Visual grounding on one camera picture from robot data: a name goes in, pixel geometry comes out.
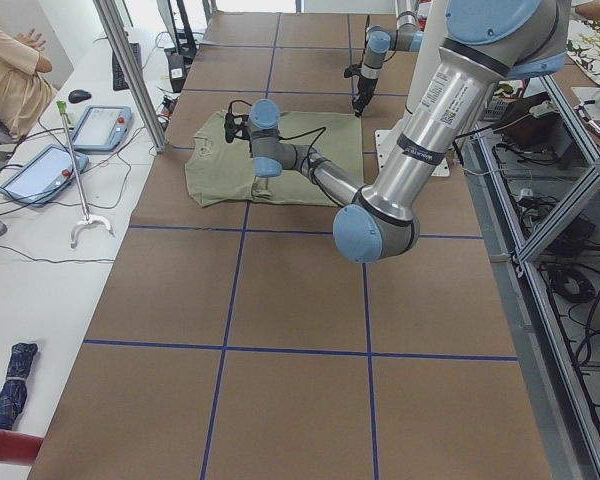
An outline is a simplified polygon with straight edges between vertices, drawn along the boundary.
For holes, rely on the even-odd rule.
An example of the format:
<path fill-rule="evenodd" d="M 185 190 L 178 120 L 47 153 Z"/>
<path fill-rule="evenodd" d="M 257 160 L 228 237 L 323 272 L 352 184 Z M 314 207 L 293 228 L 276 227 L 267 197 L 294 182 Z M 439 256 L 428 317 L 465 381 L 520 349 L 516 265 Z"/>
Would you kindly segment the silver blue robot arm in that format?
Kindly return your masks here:
<path fill-rule="evenodd" d="M 449 2 L 440 64 L 371 185 L 315 147 L 282 138 L 281 112 L 271 100 L 255 102 L 246 115 L 227 112 L 225 139 L 248 141 L 256 176 L 297 171 L 339 204 L 333 237 L 347 259 L 370 263 L 400 255 L 419 236 L 415 199 L 489 89 L 563 66 L 570 9 L 568 1 Z"/>
<path fill-rule="evenodd" d="M 371 25 L 370 17 L 367 17 L 361 59 L 344 70 L 345 78 L 357 78 L 351 101 L 356 117 L 362 116 L 372 100 L 382 67 L 389 61 L 388 53 L 417 52 L 422 44 L 424 31 L 418 18 L 420 1 L 396 1 L 395 6 L 396 27 L 393 30 Z"/>

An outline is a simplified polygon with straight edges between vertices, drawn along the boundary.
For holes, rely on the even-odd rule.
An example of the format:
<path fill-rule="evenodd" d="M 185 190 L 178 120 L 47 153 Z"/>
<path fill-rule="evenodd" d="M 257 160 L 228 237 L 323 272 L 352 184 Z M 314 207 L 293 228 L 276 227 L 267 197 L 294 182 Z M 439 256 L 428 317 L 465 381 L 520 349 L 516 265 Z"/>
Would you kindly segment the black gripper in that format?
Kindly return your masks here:
<path fill-rule="evenodd" d="M 377 78 L 368 78 L 362 74 L 358 75 L 356 93 L 352 99 L 352 109 L 356 117 L 362 116 L 369 100 L 373 98 L 377 83 Z"/>
<path fill-rule="evenodd" d="M 235 139 L 249 141 L 248 121 L 249 116 L 247 114 L 234 115 L 227 112 L 224 116 L 225 142 L 231 144 Z"/>

